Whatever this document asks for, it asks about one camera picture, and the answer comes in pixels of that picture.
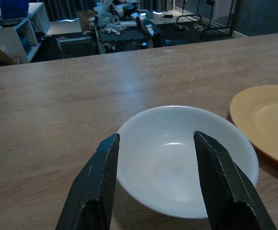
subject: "curtain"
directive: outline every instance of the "curtain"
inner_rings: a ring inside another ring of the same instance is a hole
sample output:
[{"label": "curtain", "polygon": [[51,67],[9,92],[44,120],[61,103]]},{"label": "curtain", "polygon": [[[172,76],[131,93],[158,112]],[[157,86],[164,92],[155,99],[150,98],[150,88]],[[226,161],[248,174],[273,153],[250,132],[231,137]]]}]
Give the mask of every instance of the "curtain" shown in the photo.
[{"label": "curtain", "polygon": [[140,0],[140,9],[163,12],[173,9],[173,0]]},{"label": "curtain", "polygon": [[50,21],[75,19],[77,11],[93,10],[96,0],[43,0]]}]

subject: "black stand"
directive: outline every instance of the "black stand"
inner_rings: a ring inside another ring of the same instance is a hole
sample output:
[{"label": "black stand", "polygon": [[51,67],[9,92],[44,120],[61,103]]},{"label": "black stand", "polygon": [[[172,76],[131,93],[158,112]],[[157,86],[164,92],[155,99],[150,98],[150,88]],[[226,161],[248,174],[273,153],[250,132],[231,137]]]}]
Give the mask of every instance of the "black stand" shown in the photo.
[{"label": "black stand", "polygon": [[178,20],[179,18],[182,18],[182,17],[185,17],[187,19],[189,19],[190,21],[194,22],[194,20],[188,18],[188,17],[193,17],[195,19],[198,19],[199,18],[199,22],[202,23],[202,24],[205,24],[207,26],[206,29],[204,29],[201,34],[200,34],[200,38],[203,37],[204,33],[206,31],[211,31],[211,30],[222,30],[222,29],[229,29],[229,36],[232,35],[233,33],[233,30],[230,26],[230,19],[231,19],[231,12],[233,10],[233,6],[234,6],[234,0],[232,0],[231,2],[231,6],[230,6],[230,11],[229,11],[229,16],[228,16],[228,20],[227,20],[227,24],[226,26],[222,26],[220,24],[217,24],[215,22],[212,22],[211,19],[212,19],[212,14],[213,14],[213,7],[214,7],[214,3],[215,1],[210,1],[210,3],[208,3],[209,5],[211,5],[211,11],[210,11],[210,17],[209,19],[206,19],[206,18],[203,18],[200,14],[199,14],[199,6],[200,6],[200,0],[198,0],[197,2],[197,10],[196,10],[196,14],[189,14],[189,15],[181,15],[177,18],[176,20],[176,24],[178,24]]}]

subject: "wood grain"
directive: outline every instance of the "wood grain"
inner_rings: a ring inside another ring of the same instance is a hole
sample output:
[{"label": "wood grain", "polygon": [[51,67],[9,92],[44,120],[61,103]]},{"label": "wood grain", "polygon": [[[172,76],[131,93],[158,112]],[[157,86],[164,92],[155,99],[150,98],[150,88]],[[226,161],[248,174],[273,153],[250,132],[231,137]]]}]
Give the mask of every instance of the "wood grain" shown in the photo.
[{"label": "wood grain", "polygon": [[[278,34],[0,67],[0,230],[53,230],[98,143],[159,105],[227,116],[241,90],[278,84]],[[278,228],[278,165],[257,190]],[[118,184],[112,230],[208,229],[149,210]]]}]

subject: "white cabinet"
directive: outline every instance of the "white cabinet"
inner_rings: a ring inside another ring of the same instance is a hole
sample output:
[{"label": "white cabinet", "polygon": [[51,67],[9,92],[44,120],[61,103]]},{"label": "white cabinet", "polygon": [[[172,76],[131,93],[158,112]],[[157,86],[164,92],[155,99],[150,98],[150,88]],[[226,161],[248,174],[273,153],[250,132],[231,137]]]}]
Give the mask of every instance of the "white cabinet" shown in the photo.
[{"label": "white cabinet", "polygon": [[[24,18],[18,25],[6,28],[0,27],[0,47],[4,46],[9,56],[19,56],[22,63],[30,62],[40,47],[32,24],[45,34],[50,27],[46,9],[42,2],[29,3],[28,18]],[[25,35],[31,46],[28,52],[25,51],[21,43],[21,37]]]}]

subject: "bowl rim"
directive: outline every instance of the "bowl rim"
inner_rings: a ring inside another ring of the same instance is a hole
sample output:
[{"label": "bowl rim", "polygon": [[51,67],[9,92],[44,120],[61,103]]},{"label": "bowl rim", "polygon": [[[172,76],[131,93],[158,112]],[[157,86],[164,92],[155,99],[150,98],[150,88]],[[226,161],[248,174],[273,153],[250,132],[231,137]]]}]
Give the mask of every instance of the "bowl rim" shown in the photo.
[{"label": "bowl rim", "polygon": [[[231,123],[230,121],[228,121],[227,119],[223,118],[222,116],[219,116],[213,112],[210,112],[208,110],[204,110],[201,108],[197,108],[197,107],[193,107],[193,106],[186,106],[186,105],[163,105],[163,106],[157,106],[157,107],[153,107],[153,108],[148,108],[145,110],[140,111],[139,113],[135,114],[134,116],[130,117],[129,119],[127,119],[122,125],[121,127],[118,129],[117,133],[120,133],[120,130],[125,127],[125,125],[127,125],[127,123],[130,123],[132,120],[137,119],[138,117],[141,117],[142,115],[145,115],[146,113],[149,113],[151,111],[154,110],[160,110],[160,109],[164,109],[164,108],[184,108],[184,109],[190,109],[190,110],[196,110],[202,113],[206,113],[210,116],[213,116],[214,118],[220,119],[222,120],[224,123],[227,124],[227,126],[229,126],[231,129],[234,129],[240,136],[241,139],[244,140],[244,143],[246,143],[246,147],[250,149],[251,155],[253,157],[253,161],[255,161],[253,164],[254,166],[254,170],[253,170],[253,175],[252,175],[252,179],[250,179],[250,181],[253,183],[254,187],[256,187],[257,182],[258,182],[258,177],[259,177],[259,161],[258,161],[258,157],[256,154],[256,151],[253,147],[253,145],[251,144],[251,142],[248,140],[248,138],[245,136],[245,134],[238,129],[238,127],[236,127],[233,123]],[[196,215],[196,216],[181,216],[181,215],[177,215],[174,213],[170,213],[167,212],[165,210],[160,210],[157,207],[153,207],[151,205],[149,205],[144,199],[141,199],[140,197],[136,197],[136,194],[133,194],[131,191],[129,191],[127,189],[127,185],[125,182],[123,182],[123,179],[121,179],[121,173],[119,173],[119,164],[117,167],[117,181],[119,182],[119,184],[122,186],[122,188],[136,201],[138,201],[140,204],[156,211],[159,212],[161,214],[167,215],[167,216],[171,216],[171,217],[177,217],[177,218],[184,218],[184,219],[204,219],[204,218],[208,218],[208,216],[205,215]]]}]

